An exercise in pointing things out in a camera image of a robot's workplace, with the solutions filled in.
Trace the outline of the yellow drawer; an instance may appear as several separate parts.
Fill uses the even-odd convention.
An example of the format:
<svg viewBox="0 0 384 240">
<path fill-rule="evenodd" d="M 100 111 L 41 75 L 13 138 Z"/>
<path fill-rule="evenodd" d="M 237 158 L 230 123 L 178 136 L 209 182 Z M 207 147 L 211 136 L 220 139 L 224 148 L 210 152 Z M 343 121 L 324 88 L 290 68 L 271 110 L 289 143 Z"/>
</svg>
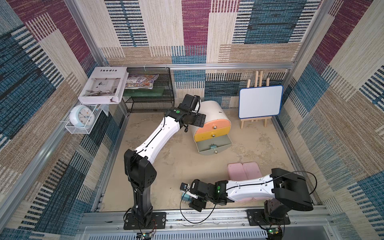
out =
<svg viewBox="0 0 384 240">
<path fill-rule="evenodd" d="M 197 130 L 194 135 L 195 142 L 202 142 L 205 140 L 210 140 L 213 138 L 221 137 L 228 135 L 231 130 L 231 127 L 224 127 L 220 129 L 202 129 Z"/>
</svg>

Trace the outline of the white round drawer cabinet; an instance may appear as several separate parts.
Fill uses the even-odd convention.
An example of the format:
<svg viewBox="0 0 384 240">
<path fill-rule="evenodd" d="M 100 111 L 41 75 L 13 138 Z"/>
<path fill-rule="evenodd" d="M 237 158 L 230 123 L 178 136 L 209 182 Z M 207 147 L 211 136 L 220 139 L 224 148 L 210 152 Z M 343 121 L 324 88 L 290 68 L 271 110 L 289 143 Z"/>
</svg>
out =
<svg viewBox="0 0 384 240">
<path fill-rule="evenodd" d="M 217 120 L 217 119 L 228 119 L 227 115 L 224 113 L 223 109 L 220 107 L 219 103 L 215 101 L 204 101 L 199 111 L 201 114 L 206 115 L 205 122 Z M 190 126 L 190 131 L 192 133 L 193 139 L 198 127 Z"/>
</svg>

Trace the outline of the pale green drawer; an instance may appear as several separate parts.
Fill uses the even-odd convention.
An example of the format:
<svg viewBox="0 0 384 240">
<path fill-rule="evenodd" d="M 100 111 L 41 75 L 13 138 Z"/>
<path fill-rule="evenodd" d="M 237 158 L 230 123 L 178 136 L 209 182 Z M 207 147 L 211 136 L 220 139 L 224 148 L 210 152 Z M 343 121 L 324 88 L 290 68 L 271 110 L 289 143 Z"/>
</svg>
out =
<svg viewBox="0 0 384 240">
<path fill-rule="evenodd" d="M 196 142 L 198 152 L 204 156 L 221 153 L 228 149 L 231 145 L 232 141 L 228 135 Z"/>
</svg>

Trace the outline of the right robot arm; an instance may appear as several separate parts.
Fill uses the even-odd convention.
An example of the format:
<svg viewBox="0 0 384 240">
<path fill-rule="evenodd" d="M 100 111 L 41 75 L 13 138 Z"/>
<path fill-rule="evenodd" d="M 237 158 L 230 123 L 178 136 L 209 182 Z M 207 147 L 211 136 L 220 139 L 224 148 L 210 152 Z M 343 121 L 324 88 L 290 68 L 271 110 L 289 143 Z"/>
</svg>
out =
<svg viewBox="0 0 384 240">
<path fill-rule="evenodd" d="M 215 206 L 248 199 L 264 200 L 264 217 L 283 219 L 287 212 L 309 212 L 314 209 L 304 171 L 289 172 L 272 169 L 270 175 L 244 181 L 223 180 L 207 184 L 195 179 L 190 185 L 182 183 L 180 190 L 190 197 L 189 207 L 201 212 L 207 202 Z"/>
</svg>

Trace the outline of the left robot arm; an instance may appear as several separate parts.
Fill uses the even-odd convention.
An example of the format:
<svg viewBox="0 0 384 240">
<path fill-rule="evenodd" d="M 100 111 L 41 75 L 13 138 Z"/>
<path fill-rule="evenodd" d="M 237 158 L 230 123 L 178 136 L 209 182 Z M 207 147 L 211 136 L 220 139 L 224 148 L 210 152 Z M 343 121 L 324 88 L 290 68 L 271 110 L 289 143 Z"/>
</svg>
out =
<svg viewBox="0 0 384 240">
<path fill-rule="evenodd" d="M 205 120 L 205 114 L 186 112 L 172 107 L 167 110 L 158 127 L 140 146 L 125 152 L 125 173 L 134 193 L 132 215 L 140 227 L 147 227 L 152 220 L 151 185 L 157 176 L 153 166 L 157 155 L 182 127 L 191 125 L 202 128 Z"/>
</svg>

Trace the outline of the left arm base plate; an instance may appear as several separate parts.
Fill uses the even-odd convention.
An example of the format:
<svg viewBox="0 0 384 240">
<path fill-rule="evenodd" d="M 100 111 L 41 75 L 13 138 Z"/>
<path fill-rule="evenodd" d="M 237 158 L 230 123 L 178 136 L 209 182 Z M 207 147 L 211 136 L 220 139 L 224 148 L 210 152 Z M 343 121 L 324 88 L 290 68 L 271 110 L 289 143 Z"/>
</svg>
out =
<svg viewBox="0 0 384 240">
<path fill-rule="evenodd" d="M 166 212 L 152 212 L 144 218 L 140 218 L 135 213 L 128 212 L 123 217 L 124 230 L 158 230 L 166 226 Z"/>
</svg>

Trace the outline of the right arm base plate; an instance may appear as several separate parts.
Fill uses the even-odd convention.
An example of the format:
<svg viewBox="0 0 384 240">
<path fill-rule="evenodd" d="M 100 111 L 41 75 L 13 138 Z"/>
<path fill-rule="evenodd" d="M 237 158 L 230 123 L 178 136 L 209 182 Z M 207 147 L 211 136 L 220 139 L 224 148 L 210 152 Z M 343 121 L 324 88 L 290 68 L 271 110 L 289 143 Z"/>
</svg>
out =
<svg viewBox="0 0 384 240">
<path fill-rule="evenodd" d="M 250 226 L 290 225 L 291 221 L 286 211 L 273 211 L 271 214 L 264 209 L 246 210 Z"/>
</svg>

